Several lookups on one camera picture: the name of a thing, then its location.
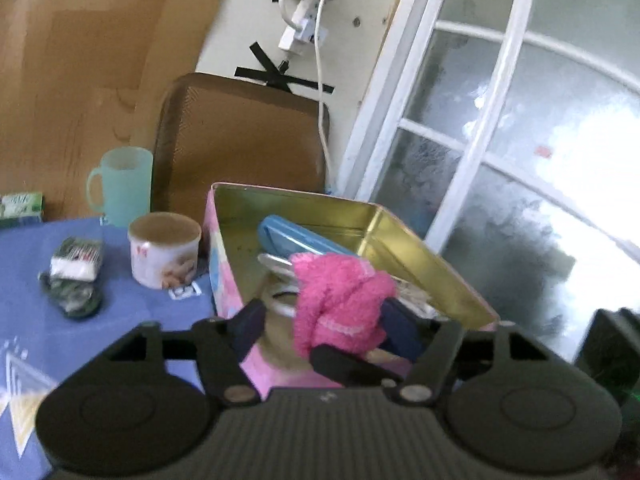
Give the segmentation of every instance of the bolt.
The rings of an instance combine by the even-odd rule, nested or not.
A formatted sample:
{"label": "bolt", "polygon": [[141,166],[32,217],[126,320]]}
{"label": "bolt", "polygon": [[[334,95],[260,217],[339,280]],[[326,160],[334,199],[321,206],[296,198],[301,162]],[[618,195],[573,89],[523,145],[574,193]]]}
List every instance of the bolt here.
{"label": "bolt", "polygon": [[225,390],[225,399],[235,404],[238,402],[249,402],[255,399],[255,390],[250,386],[244,386],[244,384],[229,386]]}
{"label": "bolt", "polygon": [[433,392],[422,384],[410,384],[400,390],[400,396],[409,402],[425,402],[431,399]]}

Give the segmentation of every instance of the blue pencil case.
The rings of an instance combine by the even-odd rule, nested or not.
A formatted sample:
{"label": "blue pencil case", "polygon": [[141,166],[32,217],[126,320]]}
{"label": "blue pencil case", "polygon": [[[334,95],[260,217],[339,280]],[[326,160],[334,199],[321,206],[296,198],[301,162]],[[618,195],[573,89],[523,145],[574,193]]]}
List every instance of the blue pencil case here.
{"label": "blue pencil case", "polygon": [[295,253],[356,256],[341,245],[277,215],[269,215],[260,222],[258,240],[265,252],[281,258],[289,258]]}

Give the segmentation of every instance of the chair backrest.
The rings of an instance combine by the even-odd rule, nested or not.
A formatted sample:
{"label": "chair backrest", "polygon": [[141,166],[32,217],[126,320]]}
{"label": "chair backrest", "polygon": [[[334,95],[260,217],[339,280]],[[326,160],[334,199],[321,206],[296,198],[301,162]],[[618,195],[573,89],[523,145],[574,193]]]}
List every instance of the chair backrest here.
{"label": "chair backrest", "polygon": [[322,192],[318,103],[215,75],[176,80],[156,135],[152,208],[201,221],[215,182]]}

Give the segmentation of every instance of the white cup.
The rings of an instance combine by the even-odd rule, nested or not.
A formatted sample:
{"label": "white cup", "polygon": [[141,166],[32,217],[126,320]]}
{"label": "white cup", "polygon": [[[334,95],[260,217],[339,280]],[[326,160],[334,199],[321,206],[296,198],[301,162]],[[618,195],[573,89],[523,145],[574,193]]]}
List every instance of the white cup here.
{"label": "white cup", "polygon": [[189,285],[198,266],[202,229],[187,216],[149,213],[129,225],[131,272],[149,288]]}

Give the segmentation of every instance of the small package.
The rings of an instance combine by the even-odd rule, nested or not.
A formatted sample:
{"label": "small package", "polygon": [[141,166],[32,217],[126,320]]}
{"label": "small package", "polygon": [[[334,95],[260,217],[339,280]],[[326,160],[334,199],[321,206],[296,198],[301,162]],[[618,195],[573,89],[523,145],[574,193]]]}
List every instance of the small package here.
{"label": "small package", "polygon": [[52,278],[92,282],[102,265],[102,242],[67,238],[51,258]]}
{"label": "small package", "polygon": [[102,294],[93,283],[52,278],[46,272],[38,275],[42,290],[62,309],[65,316],[84,319],[100,309]]}
{"label": "small package", "polygon": [[42,193],[0,195],[0,229],[42,222]]}

